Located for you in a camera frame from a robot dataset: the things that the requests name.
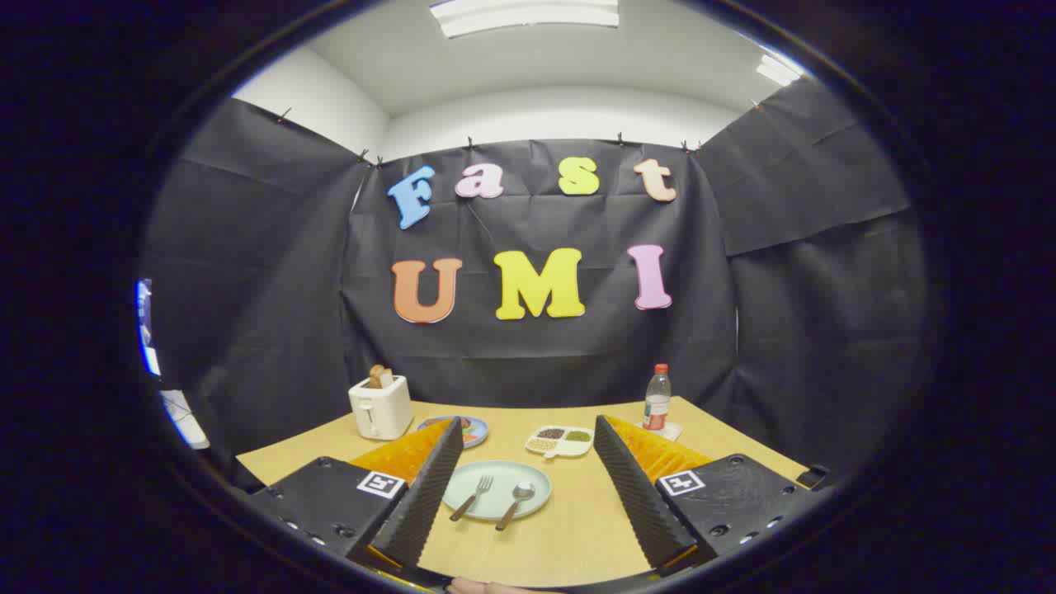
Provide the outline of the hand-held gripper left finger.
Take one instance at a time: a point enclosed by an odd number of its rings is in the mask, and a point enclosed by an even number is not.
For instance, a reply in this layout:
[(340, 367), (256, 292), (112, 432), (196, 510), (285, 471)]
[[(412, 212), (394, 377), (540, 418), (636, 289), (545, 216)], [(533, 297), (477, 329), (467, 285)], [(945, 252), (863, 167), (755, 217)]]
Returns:
[(244, 503), (310, 549), (406, 591), (440, 591), (449, 578), (420, 556), (463, 454), (461, 420), (438, 422), (355, 461), (316, 459)]

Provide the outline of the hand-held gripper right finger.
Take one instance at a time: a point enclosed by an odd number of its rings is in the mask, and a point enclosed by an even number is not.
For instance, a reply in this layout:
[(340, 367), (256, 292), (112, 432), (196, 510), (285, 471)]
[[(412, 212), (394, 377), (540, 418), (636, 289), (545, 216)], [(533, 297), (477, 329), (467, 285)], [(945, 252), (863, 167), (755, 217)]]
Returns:
[(597, 415), (593, 449), (659, 574), (775, 533), (807, 511), (828, 474), (811, 467), (790, 480), (749, 454), (712, 460), (611, 415)]

